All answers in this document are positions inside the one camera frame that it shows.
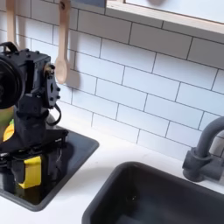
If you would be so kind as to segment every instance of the wooden spoon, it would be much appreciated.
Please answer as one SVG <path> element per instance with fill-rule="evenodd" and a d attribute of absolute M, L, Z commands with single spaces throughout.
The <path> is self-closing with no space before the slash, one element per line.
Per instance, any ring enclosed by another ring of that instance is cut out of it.
<path fill-rule="evenodd" d="M 16 34 L 16 3 L 15 0 L 6 0 L 6 13 L 7 13 L 7 40 L 12 42 L 16 47 L 17 34 Z"/>
<path fill-rule="evenodd" d="M 60 84 L 67 79 L 70 66 L 67 60 L 68 26 L 70 18 L 70 0 L 61 0 L 59 3 L 59 55 L 55 61 L 56 78 Z"/>

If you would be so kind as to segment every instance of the sink basin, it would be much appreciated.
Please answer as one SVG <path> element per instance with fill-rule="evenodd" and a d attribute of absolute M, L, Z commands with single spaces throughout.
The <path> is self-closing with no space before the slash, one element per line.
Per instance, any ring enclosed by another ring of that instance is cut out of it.
<path fill-rule="evenodd" d="M 145 164 L 119 165 L 82 224 L 223 224 L 224 195 Z"/>

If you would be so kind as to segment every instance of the faucet spout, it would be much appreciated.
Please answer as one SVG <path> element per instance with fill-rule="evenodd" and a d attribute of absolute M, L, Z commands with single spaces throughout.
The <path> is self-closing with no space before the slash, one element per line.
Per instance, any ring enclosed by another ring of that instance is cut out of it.
<path fill-rule="evenodd" d="M 214 138 L 224 130 L 224 116 L 210 122 L 203 130 L 195 153 L 198 157 L 205 158 L 211 148 Z"/>
<path fill-rule="evenodd" d="M 204 177 L 219 180 L 224 171 L 223 158 L 213 157 L 209 150 L 218 133 L 224 130 L 224 116 L 209 123 L 203 130 L 198 146 L 189 150 L 183 163 L 184 176 L 200 182 Z"/>

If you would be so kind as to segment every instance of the yellow object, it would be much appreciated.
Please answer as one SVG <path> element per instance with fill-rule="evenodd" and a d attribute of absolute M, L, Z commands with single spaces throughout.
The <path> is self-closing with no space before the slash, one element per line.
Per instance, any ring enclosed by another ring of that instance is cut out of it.
<path fill-rule="evenodd" d="M 5 142 L 9 140 L 13 134 L 14 134 L 14 124 L 11 124 L 3 133 L 3 141 Z"/>
<path fill-rule="evenodd" d="M 27 189 L 41 184 L 41 158 L 33 157 L 26 159 L 24 183 L 19 184 L 22 188 Z"/>
<path fill-rule="evenodd" d="M 3 141 L 9 140 L 14 134 L 14 124 L 12 123 L 3 134 Z M 41 157 L 33 157 L 24 161 L 24 183 L 19 184 L 22 188 L 27 189 L 41 184 Z"/>

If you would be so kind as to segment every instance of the wooden frame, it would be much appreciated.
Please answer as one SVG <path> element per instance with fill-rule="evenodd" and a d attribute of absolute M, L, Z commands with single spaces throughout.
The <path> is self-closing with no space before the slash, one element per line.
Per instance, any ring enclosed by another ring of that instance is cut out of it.
<path fill-rule="evenodd" d="M 134 4 L 125 3 L 125 0 L 108 0 L 107 8 L 116 11 L 128 12 L 131 14 L 137 14 L 139 16 L 155 18 L 167 22 L 172 22 L 174 24 L 187 25 L 201 30 L 206 30 L 210 32 L 218 32 L 224 34 L 224 24 L 216 23 L 214 21 L 209 21 L 205 19 L 200 19 L 196 17 L 188 17 L 181 14 L 176 14 L 172 12 L 155 10 L 151 8 L 146 8 L 143 6 L 137 6 Z"/>

